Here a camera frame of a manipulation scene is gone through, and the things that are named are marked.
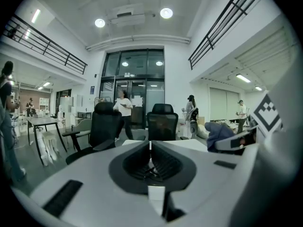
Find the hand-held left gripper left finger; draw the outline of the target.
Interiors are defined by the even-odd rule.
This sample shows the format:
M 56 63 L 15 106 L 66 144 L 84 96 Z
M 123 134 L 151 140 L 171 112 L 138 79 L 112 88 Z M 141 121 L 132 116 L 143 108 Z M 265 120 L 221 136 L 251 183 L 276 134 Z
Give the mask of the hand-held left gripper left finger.
M 76 180 L 83 185 L 60 216 L 64 222 L 162 222 L 147 196 L 125 192 L 108 172 L 115 157 L 138 145 L 81 157 L 39 184 L 30 197 L 42 207 L 68 180 Z

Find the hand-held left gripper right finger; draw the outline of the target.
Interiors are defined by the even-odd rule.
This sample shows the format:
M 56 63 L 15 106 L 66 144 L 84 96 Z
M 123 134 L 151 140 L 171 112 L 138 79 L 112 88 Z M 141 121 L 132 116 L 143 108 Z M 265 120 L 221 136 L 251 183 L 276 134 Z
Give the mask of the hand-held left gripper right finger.
M 238 155 L 211 153 L 197 140 L 165 141 L 164 146 L 190 158 L 196 165 L 196 175 L 185 190 L 172 192 L 177 209 L 189 213 L 202 204 L 227 181 L 240 161 Z

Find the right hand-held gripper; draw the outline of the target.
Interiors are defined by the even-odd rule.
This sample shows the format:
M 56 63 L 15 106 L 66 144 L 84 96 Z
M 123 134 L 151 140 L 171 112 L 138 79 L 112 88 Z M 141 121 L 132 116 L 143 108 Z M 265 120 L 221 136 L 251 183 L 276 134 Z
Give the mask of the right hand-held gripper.
M 277 109 L 267 92 L 248 93 L 248 123 L 252 130 L 243 131 L 215 143 L 215 149 L 223 153 L 238 152 L 282 130 Z

